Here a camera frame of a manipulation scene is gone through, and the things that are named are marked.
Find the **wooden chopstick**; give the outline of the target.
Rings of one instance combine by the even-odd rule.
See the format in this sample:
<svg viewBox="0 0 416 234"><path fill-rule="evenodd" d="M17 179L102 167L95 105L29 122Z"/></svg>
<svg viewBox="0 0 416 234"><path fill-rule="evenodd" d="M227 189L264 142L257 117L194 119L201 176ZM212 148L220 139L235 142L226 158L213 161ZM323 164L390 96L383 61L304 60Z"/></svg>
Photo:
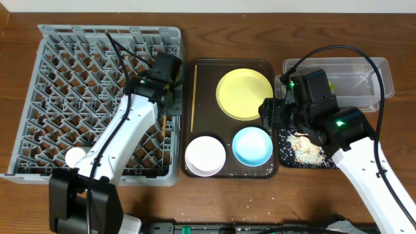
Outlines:
<svg viewBox="0 0 416 234"><path fill-rule="evenodd" d="M194 65L194 80L193 80L193 89L192 89L192 108L191 108L191 119L190 119L190 132L193 132L194 129L194 113L195 113L195 102L196 102L196 86L198 78L198 65Z"/></svg>
<svg viewBox="0 0 416 234"><path fill-rule="evenodd" d="M166 123L167 123L167 116L164 114L162 117L162 136L165 136L166 134Z"/></svg>

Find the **light blue bowl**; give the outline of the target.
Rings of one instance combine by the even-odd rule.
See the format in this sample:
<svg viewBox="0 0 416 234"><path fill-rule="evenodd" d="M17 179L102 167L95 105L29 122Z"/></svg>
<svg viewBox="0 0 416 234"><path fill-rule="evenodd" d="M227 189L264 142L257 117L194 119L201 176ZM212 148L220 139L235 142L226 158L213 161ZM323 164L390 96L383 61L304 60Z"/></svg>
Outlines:
<svg viewBox="0 0 416 234"><path fill-rule="evenodd" d="M232 151L243 165L258 167L265 164L273 154L270 135L258 127L245 127L233 138Z"/></svg>

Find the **green orange snack wrapper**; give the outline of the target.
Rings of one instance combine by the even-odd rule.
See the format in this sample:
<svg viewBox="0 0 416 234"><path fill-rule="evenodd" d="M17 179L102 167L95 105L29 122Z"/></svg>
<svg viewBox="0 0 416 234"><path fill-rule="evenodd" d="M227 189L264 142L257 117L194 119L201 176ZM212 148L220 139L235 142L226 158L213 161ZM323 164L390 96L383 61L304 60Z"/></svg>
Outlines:
<svg viewBox="0 0 416 234"><path fill-rule="evenodd" d="M328 81L328 84L330 86L331 93L334 94L335 93L335 86L332 85L331 81Z"/></svg>

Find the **white plastic cup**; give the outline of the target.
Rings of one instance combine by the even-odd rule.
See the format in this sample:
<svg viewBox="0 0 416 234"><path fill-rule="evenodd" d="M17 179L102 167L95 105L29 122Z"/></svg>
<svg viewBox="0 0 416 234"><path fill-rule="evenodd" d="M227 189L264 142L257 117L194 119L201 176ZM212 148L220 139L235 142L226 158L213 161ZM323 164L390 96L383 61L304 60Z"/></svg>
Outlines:
<svg viewBox="0 0 416 234"><path fill-rule="evenodd" d="M88 157L90 147L74 147L65 154L65 162L70 168L84 168L91 163Z"/></svg>

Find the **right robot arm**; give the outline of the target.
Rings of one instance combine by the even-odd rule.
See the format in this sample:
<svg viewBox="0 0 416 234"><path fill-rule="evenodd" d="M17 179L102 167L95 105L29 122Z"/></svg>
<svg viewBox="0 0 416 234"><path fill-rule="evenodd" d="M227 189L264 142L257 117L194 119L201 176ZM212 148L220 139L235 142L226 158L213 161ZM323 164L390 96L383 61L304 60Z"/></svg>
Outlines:
<svg viewBox="0 0 416 234"><path fill-rule="evenodd" d="M339 107L325 71L296 71L283 79L285 98L266 98L259 115L268 129L294 129L323 149L353 184L381 233L414 233L415 203L357 107Z"/></svg>

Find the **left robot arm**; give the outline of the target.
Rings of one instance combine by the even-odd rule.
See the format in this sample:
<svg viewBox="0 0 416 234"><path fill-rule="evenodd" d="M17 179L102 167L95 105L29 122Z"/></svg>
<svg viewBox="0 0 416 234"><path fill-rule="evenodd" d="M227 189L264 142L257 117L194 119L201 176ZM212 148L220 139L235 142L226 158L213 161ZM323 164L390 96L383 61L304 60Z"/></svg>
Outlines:
<svg viewBox="0 0 416 234"><path fill-rule="evenodd" d="M174 102L181 59L159 52L154 65L131 79L110 124L91 148L49 180L49 228L54 233L139 233L142 221L125 214L118 185L146 131Z"/></svg>

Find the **yellow round plate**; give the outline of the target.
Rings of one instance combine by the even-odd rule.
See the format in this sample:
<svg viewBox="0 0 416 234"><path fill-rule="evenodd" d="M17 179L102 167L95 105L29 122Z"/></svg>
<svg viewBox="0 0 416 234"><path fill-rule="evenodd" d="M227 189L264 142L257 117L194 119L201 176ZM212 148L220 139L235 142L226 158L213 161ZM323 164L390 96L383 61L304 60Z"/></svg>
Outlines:
<svg viewBox="0 0 416 234"><path fill-rule="evenodd" d="M218 82L216 100L228 116L242 121L260 117L259 107L273 97L270 81L260 72L239 68L226 73Z"/></svg>

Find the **dark brown serving tray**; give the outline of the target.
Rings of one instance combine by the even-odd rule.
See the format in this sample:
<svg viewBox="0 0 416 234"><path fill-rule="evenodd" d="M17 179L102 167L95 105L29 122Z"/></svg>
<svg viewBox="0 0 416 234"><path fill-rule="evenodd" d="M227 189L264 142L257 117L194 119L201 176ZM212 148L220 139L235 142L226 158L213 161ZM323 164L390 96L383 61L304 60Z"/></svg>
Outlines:
<svg viewBox="0 0 416 234"><path fill-rule="evenodd" d="M190 132L192 108L192 89L194 80L194 65L198 65L196 86L196 102L194 113L194 129ZM274 152L263 165L250 167L241 164L232 151L232 141L235 134L244 127L261 127L261 120L240 121L225 114L216 100L216 87L221 78L234 69L248 68L262 73L269 81L274 78L272 65L262 59L221 59L198 58L189 66L189 73L184 87L184 110L181 118L181 169L186 176L195 177L186 166L185 149L197 137L210 136L217 138L226 150L226 162L221 171L213 175L217 179L268 179L279 170L277 136L272 137Z"/></svg>

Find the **pink white bowl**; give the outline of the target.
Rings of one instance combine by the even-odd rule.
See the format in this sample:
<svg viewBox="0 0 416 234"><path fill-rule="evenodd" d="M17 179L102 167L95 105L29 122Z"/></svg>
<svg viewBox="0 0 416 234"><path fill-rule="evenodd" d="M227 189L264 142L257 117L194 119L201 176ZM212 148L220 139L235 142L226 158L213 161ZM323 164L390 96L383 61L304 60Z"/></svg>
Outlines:
<svg viewBox="0 0 416 234"><path fill-rule="evenodd" d="M225 147L212 136L199 136L186 147L186 166L197 176L213 176L221 171L225 162Z"/></svg>

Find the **clear plastic bin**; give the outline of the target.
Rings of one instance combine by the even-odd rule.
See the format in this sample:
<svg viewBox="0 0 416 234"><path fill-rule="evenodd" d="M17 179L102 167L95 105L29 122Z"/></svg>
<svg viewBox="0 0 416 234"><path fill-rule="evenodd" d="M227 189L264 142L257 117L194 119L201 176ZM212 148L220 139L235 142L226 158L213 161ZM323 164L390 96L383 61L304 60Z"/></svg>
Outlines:
<svg viewBox="0 0 416 234"><path fill-rule="evenodd" d="M371 57L383 79L385 99L395 94L389 63L382 57ZM300 59L290 58L283 62L283 73L292 68ZM363 57L307 58L297 70L321 67L329 81L335 86L339 107L357 107L362 112L376 112L379 109L380 85L376 72ZM286 87L281 84L279 75L274 81L275 96L283 99Z"/></svg>

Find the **grey plastic dish rack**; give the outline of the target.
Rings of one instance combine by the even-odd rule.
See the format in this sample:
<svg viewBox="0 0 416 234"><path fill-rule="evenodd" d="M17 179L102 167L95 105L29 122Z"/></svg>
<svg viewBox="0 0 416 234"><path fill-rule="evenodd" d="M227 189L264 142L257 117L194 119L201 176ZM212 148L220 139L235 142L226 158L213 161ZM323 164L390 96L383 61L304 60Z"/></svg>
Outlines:
<svg viewBox="0 0 416 234"><path fill-rule="evenodd" d="M115 115L125 83L112 41L130 76L164 52L185 56L176 27L40 25L42 40L10 163L3 179L45 185L66 168L65 154L91 147Z"/></svg>

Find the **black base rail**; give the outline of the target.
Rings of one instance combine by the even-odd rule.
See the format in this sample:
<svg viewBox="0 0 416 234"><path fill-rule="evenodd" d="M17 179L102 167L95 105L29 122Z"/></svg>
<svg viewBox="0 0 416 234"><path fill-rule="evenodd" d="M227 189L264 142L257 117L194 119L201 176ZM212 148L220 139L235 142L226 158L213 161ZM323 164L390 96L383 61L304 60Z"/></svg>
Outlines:
<svg viewBox="0 0 416 234"><path fill-rule="evenodd" d="M140 227L139 234L197 234L197 233L260 233L269 230L276 233L316 233L317 230L328 229L342 233L379 233L380 230L375 224L357 224L354 225L349 220L339 214L333 214L318 222L295 222L286 223L192 223L176 222L174 220L160 220L160 222L143 223Z"/></svg>

